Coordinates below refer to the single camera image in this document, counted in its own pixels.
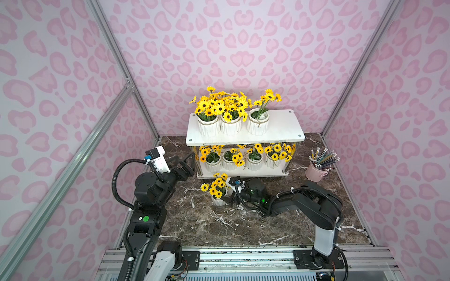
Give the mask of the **sunflower pot top second-left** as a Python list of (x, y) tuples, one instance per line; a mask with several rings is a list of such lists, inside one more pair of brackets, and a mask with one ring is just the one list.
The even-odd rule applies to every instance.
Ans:
[(242, 123), (246, 122), (248, 117), (246, 110), (251, 106), (251, 100), (243, 92), (230, 94), (221, 91), (216, 94), (213, 108), (220, 117), (224, 134), (233, 136), (241, 131)]

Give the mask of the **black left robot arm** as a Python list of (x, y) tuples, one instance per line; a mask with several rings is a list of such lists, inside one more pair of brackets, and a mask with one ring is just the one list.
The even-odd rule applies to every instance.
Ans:
[[(117, 191), (118, 176), (130, 163), (150, 168), (135, 180), (136, 199), (133, 203), (125, 201)], [(157, 149), (151, 149), (144, 159), (127, 159), (118, 165), (112, 176), (112, 194), (132, 211), (123, 234), (126, 253), (118, 280), (164, 281), (171, 271), (187, 269), (180, 242), (158, 240), (167, 215), (166, 204), (173, 196), (176, 184), (194, 174), (194, 153), (184, 159), (174, 156), (166, 160)]]

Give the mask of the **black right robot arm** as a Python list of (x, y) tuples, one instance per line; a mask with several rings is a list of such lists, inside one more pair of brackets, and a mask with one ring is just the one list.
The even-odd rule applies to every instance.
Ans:
[(229, 180), (229, 185), (231, 195), (221, 200), (230, 206), (241, 204), (264, 218), (298, 210), (315, 225), (312, 249), (293, 251), (297, 269), (348, 270), (346, 258), (337, 244), (344, 219), (343, 202), (338, 196), (309, 180), (302, 182), (298, 188), (273, 196), (260, 179), (233, 177)]

